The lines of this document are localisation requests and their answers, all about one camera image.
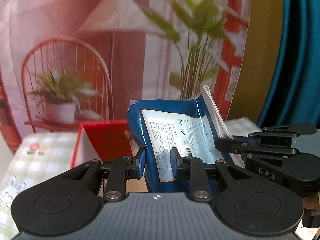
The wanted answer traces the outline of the blue packaged bag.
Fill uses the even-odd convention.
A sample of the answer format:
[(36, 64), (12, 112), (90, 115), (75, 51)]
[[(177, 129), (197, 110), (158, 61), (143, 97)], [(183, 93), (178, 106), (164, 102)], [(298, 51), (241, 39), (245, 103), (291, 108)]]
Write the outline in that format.
[(188, 182), (172, 174), (173, 147), (181, 156), (197, 157), (205, 164), (226, 159), (245, 165), (239, 155), (215, 147), (217, 139), (232, 139), (233, 135), (207, 85), (199, 97), (189, 100), (131, 100), (127, 123), (137, 145), (146, 149), (144, 177), (150, 192), (187, 190)]

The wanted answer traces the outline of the printed room backdrop cloth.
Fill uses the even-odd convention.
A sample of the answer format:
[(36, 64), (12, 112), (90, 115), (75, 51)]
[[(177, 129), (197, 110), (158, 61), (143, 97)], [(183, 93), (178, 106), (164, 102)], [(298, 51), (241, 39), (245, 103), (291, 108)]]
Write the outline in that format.
[(61, 96), (53, 120), (124, 119), (132, 99), (189, 99), (207, 84), (226, 118), (240, 69), (249, 0), (1, 0), (1, 133), (15, 151), (41, 119), (33, 92), (48, 66), (87, 83), (89, 97)]

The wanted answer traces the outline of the teal curtain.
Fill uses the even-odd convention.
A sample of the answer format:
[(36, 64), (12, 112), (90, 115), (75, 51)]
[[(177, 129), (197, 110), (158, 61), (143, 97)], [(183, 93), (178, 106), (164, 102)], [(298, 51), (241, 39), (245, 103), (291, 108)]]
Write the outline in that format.
[(276, 67), (258, 126), (319, 126), (319, 0), (283, 0)]

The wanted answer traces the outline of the red strawberry cardboard box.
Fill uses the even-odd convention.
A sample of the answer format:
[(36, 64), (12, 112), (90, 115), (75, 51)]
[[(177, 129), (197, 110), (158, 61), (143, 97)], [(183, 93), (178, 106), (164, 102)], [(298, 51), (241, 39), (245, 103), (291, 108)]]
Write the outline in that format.
[(123, 156), (134, 156), (139, 150), (125, 119), (83, 122), (78, 130), (69, 167), (91, 159), (110, 163)]

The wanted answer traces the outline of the green plaid rabbit tablecloth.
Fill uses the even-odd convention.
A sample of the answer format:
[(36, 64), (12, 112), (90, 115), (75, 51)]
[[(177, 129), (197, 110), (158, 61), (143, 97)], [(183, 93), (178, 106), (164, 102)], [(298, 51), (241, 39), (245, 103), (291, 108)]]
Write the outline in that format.
[[(226, 126), (232, 135), (247, 136), (249, 133), (260, 132), (254, 122), (246, 117), (228, 120)], [(77, 132), (35, 133), (25, 137), (1, 181), (1, 195), (9, 187), (9, 182), (18, 186), (24, 183), (26, 189), (69, 169)], [(44, 150), (30, 153), (30, 148)], [(12, 239), (18, 234), (12, 219), (11, 211), (1, 197), (1, 239)]]

